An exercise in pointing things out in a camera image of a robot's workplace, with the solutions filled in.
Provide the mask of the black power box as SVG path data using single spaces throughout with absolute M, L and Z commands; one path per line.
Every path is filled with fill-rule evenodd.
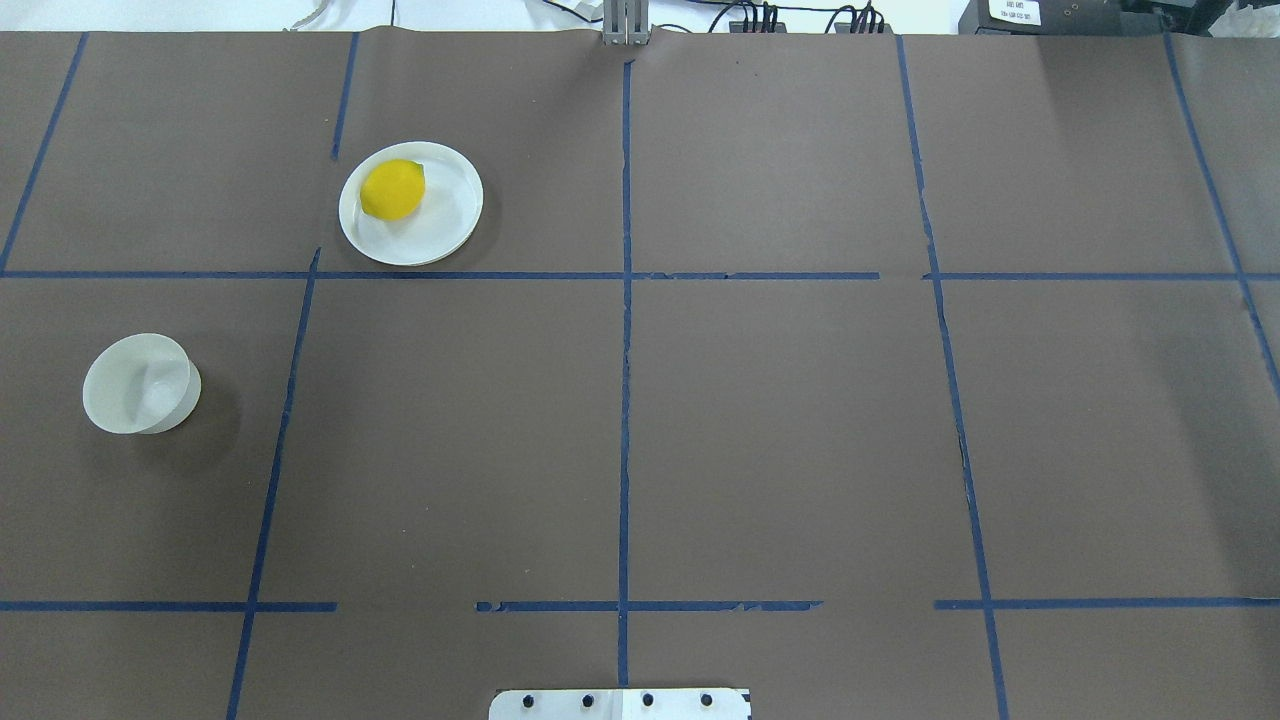
M 1147 1 L 969 1 L 959 35 L 1100 36 L 1161 35 L 1169 23 Z

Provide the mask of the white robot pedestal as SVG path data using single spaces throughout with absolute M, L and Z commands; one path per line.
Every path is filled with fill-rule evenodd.
M 751 719 L 748 689 L 602 688 L 502 691 L 489 719 Z

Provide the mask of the white bowl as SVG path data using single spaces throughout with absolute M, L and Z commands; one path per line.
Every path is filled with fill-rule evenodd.
M 195 410 L 204 382 L 173 338 L 138 333 L 106 347 L 82 384 L 82 407 L 101 430 L 119 436 L 159 434 Z

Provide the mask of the yellow lemon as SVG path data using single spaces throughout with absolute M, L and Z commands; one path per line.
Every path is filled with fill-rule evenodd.
M 425 170 L 407 159 L 390 159 L 371 169 L 360 187 L 360 206 L 381 222 L 399 222 L 413 214 L 426 193 Z

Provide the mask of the white plate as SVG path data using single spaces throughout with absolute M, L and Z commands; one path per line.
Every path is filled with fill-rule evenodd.
M 404 217 L 385 220 L 367 213 L 361 188 L 378 167 L 394 160 L 420 167 L 425 187 Z M 374 152 L 349 173 L 337 217 L 346 238 L 364 256 L 393 266 L 421 266 L 462 247 L 483 206 L 480 174 L 462 152 L 442 143 L 408 141 Z

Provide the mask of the brown paper table cover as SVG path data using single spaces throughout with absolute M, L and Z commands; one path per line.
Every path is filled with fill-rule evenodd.
M 393 266 L 408 141 L 484 206 Z M 4 33 L 3 716 L 617 685 L 1275 719 L 1277 42 Z

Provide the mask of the aluminium frame post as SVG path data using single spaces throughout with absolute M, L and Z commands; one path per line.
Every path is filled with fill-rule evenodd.
M 608 46 L 643 46 L 652 38 L 648 0 L 602 1 L 602 40 Z

